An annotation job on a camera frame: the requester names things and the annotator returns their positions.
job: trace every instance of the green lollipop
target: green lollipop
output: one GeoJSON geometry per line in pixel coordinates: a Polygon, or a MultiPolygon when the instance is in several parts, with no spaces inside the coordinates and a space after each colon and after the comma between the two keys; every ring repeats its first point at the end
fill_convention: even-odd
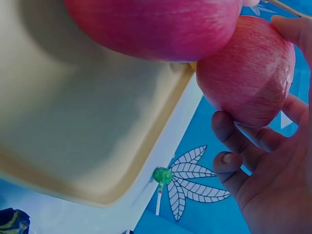
{"type": "Polygon", "coordinates": [[[172,172],[168,168],[159,167],[155,169],[153,173],[153,178],[159,183],[157,204],[156,204],[156,215],[159,215],[162,190],[165,184],[170,183],[172,179],[172,172]]]}

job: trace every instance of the beige tray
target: beige tray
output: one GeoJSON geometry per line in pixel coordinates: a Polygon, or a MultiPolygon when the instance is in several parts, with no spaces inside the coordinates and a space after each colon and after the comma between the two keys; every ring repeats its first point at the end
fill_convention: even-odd
{"type": "Polygon", "coordinates": [[[98,46],[61,0],[0,1],[0,176],[97,206],[137,178],[193,71],[98,46]]]}

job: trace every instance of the hand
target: hand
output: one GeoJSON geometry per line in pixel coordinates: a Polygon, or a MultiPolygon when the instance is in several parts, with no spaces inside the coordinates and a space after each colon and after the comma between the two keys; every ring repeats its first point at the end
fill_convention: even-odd
{"type": "MultiPolygon", "coordinates": [[[[296,44],[312,67],[312,21],[273,17],[272,24],[296,44]]],[[[309,102],[312,101],[310,85],[309,102]]],[[[212,117],[216,137],[233,152],[219,153],[214,171],[236,199],[253,234],[312,233],[312,117],[300,99],[288,95],[282,111],[298,125],[292,137],[269,127],[234,124],[224,112],[212,117]],[[252,173],[248,176],[240,167],[252,173]]]]}

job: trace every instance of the blue background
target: blue background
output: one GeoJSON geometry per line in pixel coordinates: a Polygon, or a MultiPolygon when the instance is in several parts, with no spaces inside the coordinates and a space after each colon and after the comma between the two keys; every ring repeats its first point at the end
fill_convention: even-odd
{"type": "MultiPolygon", "coordinates": [[[[308,0],[284,1],[307,14],[311,14],[312,3],[308,0]]],[[[293,15],[269,4],[260,3],[256,8],[243,7],[242,15],[252,15],[270,20],[272,15],[283,15],[294,18],[293,15]]],[[[302,53],[296,48],[296,67],[293,85],[290,92],[305,102],[308,102],[310,71],[302,53]]],[[[206,151],[198,165],[212,170],[214,156],[226,148],[216,139],[211,131],[211,116],[214,108],[203,98],[193,116],[193,119],[176,150],[171,164],[186,152],[206,145],[206,151]]],[[[290,136],[297,126],[290,124],[281,129],[281,114],[271,123],[271,127],[284,135],[290,136]]],[[[190,179],[199,184],[223,189],[216,177],[190,179]]],[[[248,234],[248,227],[239,209],[230,196],[215,203],[200,203],[190,199],[185,201],[185,210],[179,221],[176,221],[171,211],[168,190],[165,187],[161,200],[160,215],[155,216],[157,192],[155,192],[142,219],[135,229],[136,234],[248,234]]]]}

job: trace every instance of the pink apple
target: pink apple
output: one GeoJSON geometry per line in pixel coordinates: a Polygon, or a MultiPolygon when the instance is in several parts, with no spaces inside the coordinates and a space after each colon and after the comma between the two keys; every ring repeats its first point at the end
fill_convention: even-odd
{"type": "Polygon", "coordinates": [[[229,43],[197,63],[206,99],[249,127],[268,125],[282,108],[295,64],[294,46],[266,20],[240,16],[229,43]]]}
{"type": "Polygon", "coordinates": [[[134,57],[189,62],[232,36],[242,0],[64,0],[73,20],[99,44],[134,57]]]}

